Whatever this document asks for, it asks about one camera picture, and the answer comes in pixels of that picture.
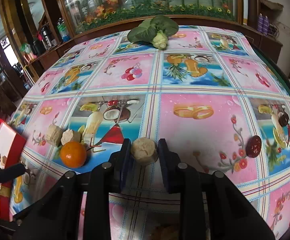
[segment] window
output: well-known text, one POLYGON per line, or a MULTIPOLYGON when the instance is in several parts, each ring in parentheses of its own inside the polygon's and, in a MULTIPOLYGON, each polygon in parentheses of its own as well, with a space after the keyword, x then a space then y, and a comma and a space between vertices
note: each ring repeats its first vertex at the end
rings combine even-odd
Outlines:
POLYGON ((6 39, 0 41, 1 47, 4 49, 4 53, 10 63, 11 66, 18 63, 18 59, 16 57, 15 52, 13 51, 13 48, 10 45, 9 39, 6 37, 6 39))

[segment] bottle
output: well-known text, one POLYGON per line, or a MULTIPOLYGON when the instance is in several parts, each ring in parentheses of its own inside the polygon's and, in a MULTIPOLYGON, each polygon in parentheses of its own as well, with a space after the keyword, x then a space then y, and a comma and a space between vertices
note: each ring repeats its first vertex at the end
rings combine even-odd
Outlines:
POLYGON ((59 18, 59 20, 57 22, 57 29, 62 37, 63 42, 70 40, 68 30, 67 30, 65 23, 64 23, 64 20, 62 18, 59 18))

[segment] red gift box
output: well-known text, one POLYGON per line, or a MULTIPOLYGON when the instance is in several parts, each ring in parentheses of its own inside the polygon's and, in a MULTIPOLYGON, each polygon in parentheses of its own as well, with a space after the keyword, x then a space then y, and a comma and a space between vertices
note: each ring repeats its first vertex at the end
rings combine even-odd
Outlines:
MULTIPOLYGON (((8 168, 19 161, 26 139, 0 119, 0 168, 8 168)), ((0 218, 9 220, 9 200, 12 181, 0 185, 0 218)))

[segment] plastic tablecloth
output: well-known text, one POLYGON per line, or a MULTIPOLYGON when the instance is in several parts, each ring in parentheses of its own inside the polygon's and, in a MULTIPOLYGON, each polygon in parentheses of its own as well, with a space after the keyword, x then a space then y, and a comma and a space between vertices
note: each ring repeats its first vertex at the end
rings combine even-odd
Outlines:
MULTIPOLYGON (((14 182, 11 214, 40 199, 69 170, 61 146, 46 143, 53 123, 85 131, 86 144, 100 145, 73 169, 77 173, 107 161, 124 138, 165 138, 198 171, 223 171, 278 239, 290 225, 290 96, 284 86, 241 33, 182 25, 164 51, 131 44, 127 33, 75 45, 24 97, 10 124, 27 138, 21 155, 27 172, 14 182), (246 143, 255 135, 261 153, 250 158, 246 143), (23 199, 15 203, 19 192, 23 199)), ((109 199, 112 239, 163 239, 177 228, 180 196, 166 194, 159 160, 134 163, 123 194, 109 199)))

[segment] mandarin orange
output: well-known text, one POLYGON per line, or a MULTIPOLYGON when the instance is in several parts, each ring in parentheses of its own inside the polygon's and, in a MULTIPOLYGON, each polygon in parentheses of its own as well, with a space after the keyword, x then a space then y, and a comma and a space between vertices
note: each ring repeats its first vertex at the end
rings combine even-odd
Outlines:
POLYGON ((84 165, 87 153, 79 142, 68 142, 60 150, 62 162, 69 168, 79 168, 84 165))

